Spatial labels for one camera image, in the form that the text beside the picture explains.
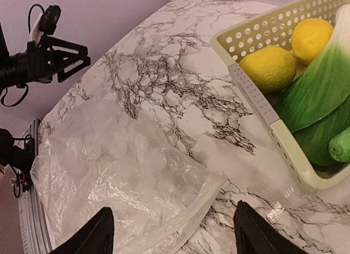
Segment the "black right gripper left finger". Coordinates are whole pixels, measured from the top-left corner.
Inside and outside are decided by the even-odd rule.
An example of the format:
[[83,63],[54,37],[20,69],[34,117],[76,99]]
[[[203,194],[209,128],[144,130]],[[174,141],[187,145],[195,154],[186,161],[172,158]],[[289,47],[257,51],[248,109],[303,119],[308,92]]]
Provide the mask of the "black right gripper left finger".
[[114,216],[111,208],[103,207],[52,254],[113,253]]

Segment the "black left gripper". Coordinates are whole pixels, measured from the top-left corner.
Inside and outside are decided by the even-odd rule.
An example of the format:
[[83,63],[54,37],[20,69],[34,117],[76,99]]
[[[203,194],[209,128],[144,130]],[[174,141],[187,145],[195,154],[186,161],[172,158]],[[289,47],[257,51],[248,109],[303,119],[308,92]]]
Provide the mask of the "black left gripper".
[[26,87],[30,82],[48,84],[52,82],[54,75],[57,75],[57,82],[64,82],[69,77],[91,64],[88,55],[88,48],[83,45],[71,43],[55,37],[49,37],[50,44],[62,49],[76,51],[81,59],[81,64],[69,67],[63,66],[62,62],[68,57],[54,57],[55,63],[62,68],[52,75],[52,52],[50,46],[45,46],[48,36],[52,34],[52,26],[38,22],[30,33],[31,40],[27,43],[27,50],[10,56],[3,32],[1,32],[1,87]]

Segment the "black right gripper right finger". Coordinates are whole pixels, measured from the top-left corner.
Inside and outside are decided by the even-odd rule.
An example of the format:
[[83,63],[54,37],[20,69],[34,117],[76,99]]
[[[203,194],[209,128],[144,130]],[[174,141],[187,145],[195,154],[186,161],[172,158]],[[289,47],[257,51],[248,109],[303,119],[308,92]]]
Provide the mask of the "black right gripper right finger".
[[237,253],[305,253],[280,235],[247,202],[239,201],[234,214]]

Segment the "clear zip top bag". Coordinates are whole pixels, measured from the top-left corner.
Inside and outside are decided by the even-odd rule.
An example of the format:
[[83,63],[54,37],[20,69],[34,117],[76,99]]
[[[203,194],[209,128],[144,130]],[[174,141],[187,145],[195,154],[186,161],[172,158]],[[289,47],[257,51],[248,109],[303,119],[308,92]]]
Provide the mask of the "clear zip top bag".
[[175,253],[193,235],[225,178],[160,137],[146,117],[93,99],[43,143],[31,177],[55,244],[102,207],[114,216],[114,253]]

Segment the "green fake chili pepper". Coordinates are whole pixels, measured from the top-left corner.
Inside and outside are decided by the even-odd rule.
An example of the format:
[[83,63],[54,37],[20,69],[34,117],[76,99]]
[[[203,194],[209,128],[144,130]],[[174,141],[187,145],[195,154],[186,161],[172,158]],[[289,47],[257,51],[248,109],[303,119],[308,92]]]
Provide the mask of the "green fake chili pepper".
[[334,136],[329,142],[331,157],[338,162],[349,162],[349,128]]

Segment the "green fake leafy vegetable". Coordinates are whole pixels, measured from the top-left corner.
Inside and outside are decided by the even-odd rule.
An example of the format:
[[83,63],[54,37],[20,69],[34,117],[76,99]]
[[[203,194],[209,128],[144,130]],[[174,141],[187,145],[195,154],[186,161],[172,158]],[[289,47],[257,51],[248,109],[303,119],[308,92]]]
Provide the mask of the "green fake leafy vegetable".
[[348,4],[338,9],[327,46],[273,107],[310,162],[337,163],[329,143],[349,127]]

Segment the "yellow fake lemon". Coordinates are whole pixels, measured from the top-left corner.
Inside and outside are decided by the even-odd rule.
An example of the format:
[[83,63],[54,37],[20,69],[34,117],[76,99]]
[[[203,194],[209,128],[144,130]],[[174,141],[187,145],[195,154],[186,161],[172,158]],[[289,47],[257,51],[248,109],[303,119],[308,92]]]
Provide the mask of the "yellow fake lemon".
[[240,61],[240,67],[264,94],[287,88],[294,80],[297,61],[287,50],[269,45]]
[[309,65],[325,48],[333,31],[333,26],[323,19],[310,18],[299,22],[291,37],[296,59]]

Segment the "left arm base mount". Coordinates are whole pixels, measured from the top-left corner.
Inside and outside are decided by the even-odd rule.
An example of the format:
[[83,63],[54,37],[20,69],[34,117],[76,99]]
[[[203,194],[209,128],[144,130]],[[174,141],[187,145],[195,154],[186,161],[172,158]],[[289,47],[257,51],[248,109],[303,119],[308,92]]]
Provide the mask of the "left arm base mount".
[[32,185],[30,170],[35,158],[35,140],[30,134],[14,138],[1,128],[1,166],[9,166],[15,174],[11,181],[15,198],[28,191]]

